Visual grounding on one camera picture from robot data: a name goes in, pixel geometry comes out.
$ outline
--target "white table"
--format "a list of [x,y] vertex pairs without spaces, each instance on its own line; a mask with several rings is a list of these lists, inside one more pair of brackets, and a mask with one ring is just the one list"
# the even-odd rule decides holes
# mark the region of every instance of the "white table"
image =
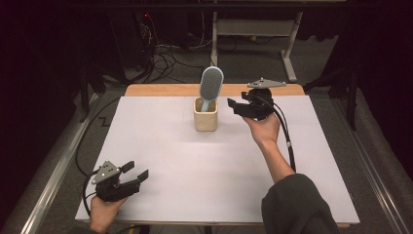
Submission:
[[[192,110],[195,97],[189,93],[183,97],[153,96],[155,92],[151,93],[152,97],[121,98],[95,168],[105,160],[118,167],[135,161],[135,168],[121,175],[122,182],[134,179],[147,169],[149,178],[141,184],[140,192],[131,196],[121,208],[118,221],[261,224],[261,199],[273,182],[247,124],[233,114],[226,97],[220,97],[217,130],[197,132]],[[244,102],[240,95],[231,98]],[[274,99],[288,123],[297,173],[314,181],[339,225],[358,223],[354,205],[309,97],[278,96]],[[282,133],[279,141],[288,162]],[[87,194],[92,192],[94,187],[90,185]],[[80,204],[76,219],[88,218]]]

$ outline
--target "gray brush head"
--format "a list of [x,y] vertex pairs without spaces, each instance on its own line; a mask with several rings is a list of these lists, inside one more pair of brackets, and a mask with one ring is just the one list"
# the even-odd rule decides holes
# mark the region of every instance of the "gray brush head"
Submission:
[[205,100],[215,100],[221,91],[224,73],[216,66],[210,66],[203,72],[200,94]]

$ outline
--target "hand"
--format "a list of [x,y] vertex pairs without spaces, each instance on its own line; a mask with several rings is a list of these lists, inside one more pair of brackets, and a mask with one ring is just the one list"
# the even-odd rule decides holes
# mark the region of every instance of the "hand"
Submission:
[[249,125],[251,134],[258,146],[263,146],[267,142],[277,144],[280,131],[280,120],[275,114],[270,114],[266,119],[256,121],[250,118],[243,119]]
[[100,198],[94,196],[91,201],[91,223],[89,227],[97,233],[106,233],[110,224],[115,220],[116,214],[122,204],[127,201],[124,198],[117,202],[104,202]]

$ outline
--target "brush holder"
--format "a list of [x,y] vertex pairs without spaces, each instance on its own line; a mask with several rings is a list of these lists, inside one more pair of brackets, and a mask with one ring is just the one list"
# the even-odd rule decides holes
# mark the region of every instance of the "brush holder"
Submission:
[[200,132],[213,132],[218,123],[218,102],[213,100],[209,103],[207,112],[201,112],[203,99],[198,97],[194,100],[195,129]]

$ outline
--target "sleeve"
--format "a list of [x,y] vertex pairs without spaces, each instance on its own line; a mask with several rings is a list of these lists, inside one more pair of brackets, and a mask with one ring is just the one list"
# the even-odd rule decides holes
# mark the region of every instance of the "sleeve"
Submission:
[[268,234],[340,233],[327,203],[305,175],[289,175],[274,184],[261,211]]
[[72,227],[72,229],[70,229],[70,231],[67,234],[97,234],[97,232],[94,232],[86,228],[74,226]]

